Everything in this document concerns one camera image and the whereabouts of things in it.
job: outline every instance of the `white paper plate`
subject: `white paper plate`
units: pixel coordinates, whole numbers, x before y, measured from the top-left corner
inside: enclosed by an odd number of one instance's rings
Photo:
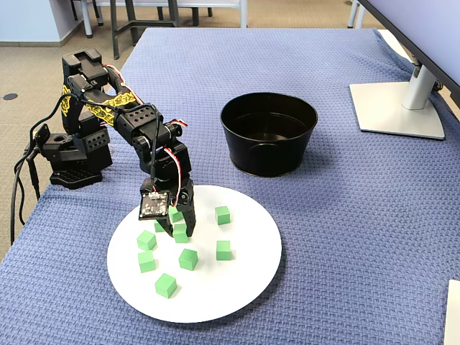
[[[209,321],[251,303],[272,281],[281,259],[281,238],[271,215],[258,202],[235,190],[214,185],[195,187],[196,226],[189,243],[175,243],[156,233],[156,270],[141,273],[137,237],[155,232],[153,221],[139,221],[136,207],[119,224],[107,250],[107,268],[116,291],[133,308],[153,318],[177,323]],[[214,208],[228,206],[231,223],[217,225]],[[216,241],[231,241],[233,259],[216,261]],[[179,267],[184,248],[198,252],[194,271]],[[163,274],[177,290],[167,299],[155,292]]]

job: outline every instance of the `black robotic arm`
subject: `black robotic arm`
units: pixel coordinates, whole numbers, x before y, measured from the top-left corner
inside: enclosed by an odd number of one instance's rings
[[[196,220],[190,158],[177,139],[185,124],[164,124],[157,108],[144,103],[114,66],[102,64],[95,49],[65,55],[63,70],[63,94],[72,94],[61,101],[66,134],[51,134],[45,124],[35,135],[51,163],[51,183],[76,189],[102,180],[101,170],[112,164],[108,124],[133,146],[141,170],[149,174],[140,188],[139,220],[156,219],[172,236],[168,208],[176,206],[191,236]],[[115,96],[104,92],[108,84]],[[84,106],[88,111],[82,113]]]

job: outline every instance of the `black plastic tub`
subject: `black plastic tub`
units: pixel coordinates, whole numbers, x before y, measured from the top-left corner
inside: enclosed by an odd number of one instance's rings
[[[318,115],[296,97],[249,93],[228,102],[221,121],[235,166],[251,175],[275,177],[300,165]]]

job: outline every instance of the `green foam block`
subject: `green foam block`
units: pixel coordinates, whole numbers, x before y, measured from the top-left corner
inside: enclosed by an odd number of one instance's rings
[[[153,253],[151,250],[139,253],[137,259],[139,260],[141,273],[153,271],[155,269],[155,260],[153,260]]]
[[[184,219],[184,215],[182,214],[182,212],[178,211],[177,207],[170,206],[168,213],[170,214],[170,219],[173,223]]]
[[[174,293],[175,289],[178,287],[178,284],[175,281],[175,278],[163,273],[160,278],[158,278],[155,283],[155,290],[157,294],[169,298]]]
[[[230,223],[230,211],[227,206],[220,206],[215,208],[217,225],[224,225]]]
[[[230,241],[217,241],[216,259],[231,260]]]
[[[155,234],[144,230],[138,237],[137,237],[137,246],[143,250],[152,250],[153,247],[157,245],[157,238]]]
[[[175,243],[187,243],[187,225],[186,224],[176,224],[172,230],[172,237],[174,237]]]
[[[153,224],[155,225],[155,232],[165,232],[163,227],[160,225],[160,223],[158,223],[156,219],[153,221]]]
[[[198,262],[198,253],[191,249],[184,249],[179,256],[179,266],[186,270],[193,271]]]

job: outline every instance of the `table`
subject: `table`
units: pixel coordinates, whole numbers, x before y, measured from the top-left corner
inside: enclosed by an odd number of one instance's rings
[[[359,131],[349,84],[412,72],[377,31],[147,29],[122,72],[165,119],[189,123],[181,139],[195,184],[241,191],[272,214],[280,268],[253,303],[208,323],[164,323],[127,305],[106,250],[145,175],[111,131],[103,182],[50,186],[1,264],[1,343],[442,343],[448,281],[460,278],[460,125],[433,94],[445,141]],[[229,160],[220,110],[254,91],[318,111],[290,175],[255,178]]]

